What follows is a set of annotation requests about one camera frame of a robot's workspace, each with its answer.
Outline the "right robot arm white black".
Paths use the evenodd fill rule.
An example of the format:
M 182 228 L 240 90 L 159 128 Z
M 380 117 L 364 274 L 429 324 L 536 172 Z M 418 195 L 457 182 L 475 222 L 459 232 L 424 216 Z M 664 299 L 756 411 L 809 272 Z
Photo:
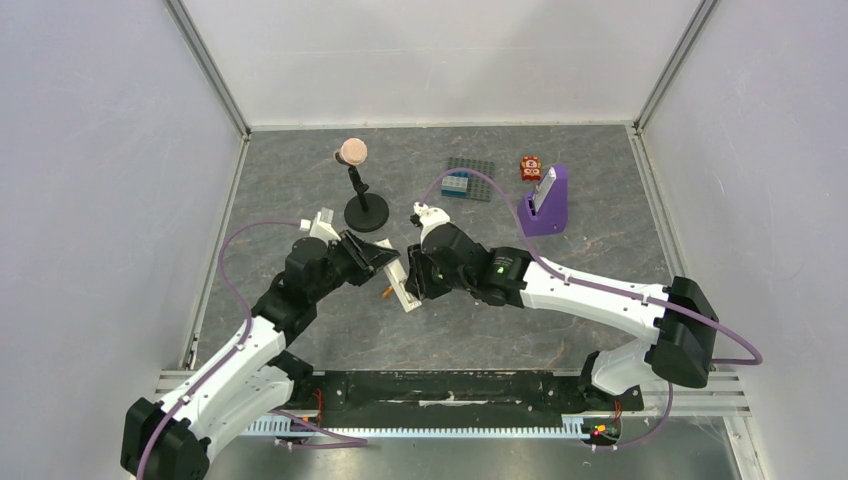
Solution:
M 487 249 L 452 223 L 407 250 L 405 288 L 419 300 L 463 291 L 490 306 L 575 315 L 632 335 L 614 350 L 590 354 L 577 382 L 580 400 L 602 408 L 646 381 L 703 388 L 716 331 L 690 315 L 717 319 L 700 286 L 677 276 L 668 286 L 629 284 L 560 265 L 542 265 L 523 249 Z

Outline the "white remote control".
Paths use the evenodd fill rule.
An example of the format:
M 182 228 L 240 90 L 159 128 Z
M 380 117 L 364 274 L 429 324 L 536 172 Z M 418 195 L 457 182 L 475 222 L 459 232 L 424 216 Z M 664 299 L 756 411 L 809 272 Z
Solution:
M 386 274 L 392 291 L 400 302 L 404 312 L 410 313 L 413 310 L 419 308 L 422 302 L 418 300 L 412 293 L 406 290 L 408 272 L 401 262 L 401 252 L 392 245 L 389 239 L 380 240 L 376 243 L 376 245 L 382 248 L 395 250 L 398 254 L 398 257 L 390 261 L 383 268 L 383 271 Z

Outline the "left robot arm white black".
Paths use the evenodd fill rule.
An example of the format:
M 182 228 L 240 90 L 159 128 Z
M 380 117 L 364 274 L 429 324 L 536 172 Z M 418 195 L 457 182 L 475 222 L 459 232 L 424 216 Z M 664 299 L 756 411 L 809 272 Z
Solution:
M 312 379 L 287 347 L 315 320 L 317 304 L 336 289 L 361 286 L 399 252 L 347 230 L 297 240 L 283 270 L 231 339 L 189 379 L 158 401 L 127 411 L 120 466 L 138 479 L 202 479 L 214 459 L 255 420 L 276 407 L 301 408 Z

